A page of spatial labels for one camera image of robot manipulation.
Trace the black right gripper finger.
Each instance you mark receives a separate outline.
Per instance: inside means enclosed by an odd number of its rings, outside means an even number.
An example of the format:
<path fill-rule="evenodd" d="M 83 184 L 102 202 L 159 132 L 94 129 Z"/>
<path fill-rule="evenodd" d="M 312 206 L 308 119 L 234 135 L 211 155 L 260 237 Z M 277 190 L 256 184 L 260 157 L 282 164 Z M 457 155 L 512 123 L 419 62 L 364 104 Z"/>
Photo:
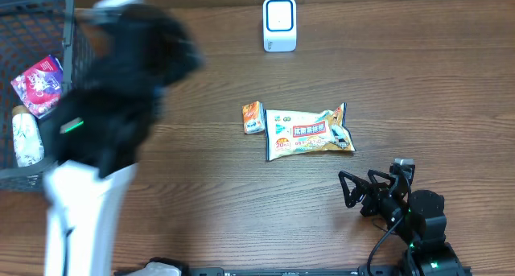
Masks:
<path fill-rule="evenodd" d="M 357 203 L 361 202 L 368 193 L 369 183 L 346 171 L 340 171 L 338 177 L 343 190 L 345 205 L 347 208 L 353 208 Z M 355 184 L 352 190 L 349 189 L 347 180 Z"/>
<path fill-rule="evenodd" d="M 367 176 L 370 180 L 369 189 L 371 190 L 388 190 L 397 181 L 395 176 L 377 170 L 369 170 Z"/>

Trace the gold wet wipes pack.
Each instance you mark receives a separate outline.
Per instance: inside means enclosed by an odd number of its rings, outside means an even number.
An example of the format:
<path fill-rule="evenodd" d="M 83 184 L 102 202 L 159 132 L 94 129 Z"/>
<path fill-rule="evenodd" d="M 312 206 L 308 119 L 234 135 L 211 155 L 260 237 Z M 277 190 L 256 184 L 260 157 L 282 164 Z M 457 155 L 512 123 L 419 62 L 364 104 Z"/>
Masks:
<path fill-rule="evenodd" d="M 268 109 L 266 159 L 326 150 L 354 152 L 346 111 L 346 103 L 320 113 Z"/>

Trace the small orange box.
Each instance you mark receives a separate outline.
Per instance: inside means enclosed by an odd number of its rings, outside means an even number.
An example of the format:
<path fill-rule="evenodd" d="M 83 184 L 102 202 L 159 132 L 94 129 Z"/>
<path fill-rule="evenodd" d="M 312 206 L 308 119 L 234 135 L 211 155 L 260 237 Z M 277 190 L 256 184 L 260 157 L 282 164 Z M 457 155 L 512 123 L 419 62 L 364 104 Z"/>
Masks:
<path fill-rule="evenodd" d="M 242 116 L 243 128 L 246 134 L 257 134 L 265 130 L 265 110 L 260 101 L 243 105 Z"/>

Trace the white floral tube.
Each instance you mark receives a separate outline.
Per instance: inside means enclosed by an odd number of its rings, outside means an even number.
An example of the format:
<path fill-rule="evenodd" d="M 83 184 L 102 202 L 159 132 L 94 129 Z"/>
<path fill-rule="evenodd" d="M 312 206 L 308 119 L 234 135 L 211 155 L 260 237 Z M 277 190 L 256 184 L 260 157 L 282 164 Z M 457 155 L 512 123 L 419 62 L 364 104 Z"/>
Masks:
<path fill-rule="evenodd" d="M 28 167 L 44 157 L 43 142 L 35 117 L 24 105 L 12 110 L 13 145 L 19 167 Z"/>

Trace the red purple snack packet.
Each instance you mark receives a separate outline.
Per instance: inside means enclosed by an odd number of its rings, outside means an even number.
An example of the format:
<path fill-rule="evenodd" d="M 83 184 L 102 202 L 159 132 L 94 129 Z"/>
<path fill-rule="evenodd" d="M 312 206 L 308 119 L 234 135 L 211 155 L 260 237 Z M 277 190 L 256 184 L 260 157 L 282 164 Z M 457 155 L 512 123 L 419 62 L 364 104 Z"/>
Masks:
<path fill-rule="evenodd" d="M 38 119 L 45 117 L 59 101 L 63 69 L 52 55 L 44 57 L 10 83 L 25 107 Z"/>

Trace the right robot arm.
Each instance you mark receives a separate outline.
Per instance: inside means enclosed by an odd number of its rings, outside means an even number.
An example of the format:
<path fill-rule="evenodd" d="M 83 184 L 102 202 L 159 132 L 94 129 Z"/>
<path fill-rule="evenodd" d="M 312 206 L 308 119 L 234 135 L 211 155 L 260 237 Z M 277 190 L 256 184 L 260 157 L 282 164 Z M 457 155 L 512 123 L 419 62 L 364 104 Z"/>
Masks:
<path fill-rule="evenodd" d="M 373 256 L 394 233 L 406 243 L 395 275 L 470 275 L 471 269 L 461 264 L 446 242 L 444 197 L 430 190 L 413 191 L 414 173 L 415 165 L 394 163 L 387 173 L 368 171 L 367 180 L 346 171 L 338 174 L 345 205 L 352 208 L 361 203 L 362 216 L 381 216 L 387 225 L 369 254 L 365 273 L 377 273 L 372 268 Z"/>

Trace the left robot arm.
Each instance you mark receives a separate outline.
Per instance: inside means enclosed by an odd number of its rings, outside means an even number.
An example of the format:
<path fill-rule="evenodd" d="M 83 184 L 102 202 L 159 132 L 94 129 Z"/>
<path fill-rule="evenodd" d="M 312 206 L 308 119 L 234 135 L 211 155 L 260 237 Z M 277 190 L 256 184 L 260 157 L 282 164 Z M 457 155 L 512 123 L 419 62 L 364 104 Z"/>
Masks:
<path fill-rule="evenodd" d="M 109 35 L 108 51 L 41 126 L 49 162 L 47 275 L 110 274 L 138 149 L 159 119 L 167 87 L 202 64 L 184 26 L 157 6 L 124 3 L 91 13 L 91 24 Z"/>

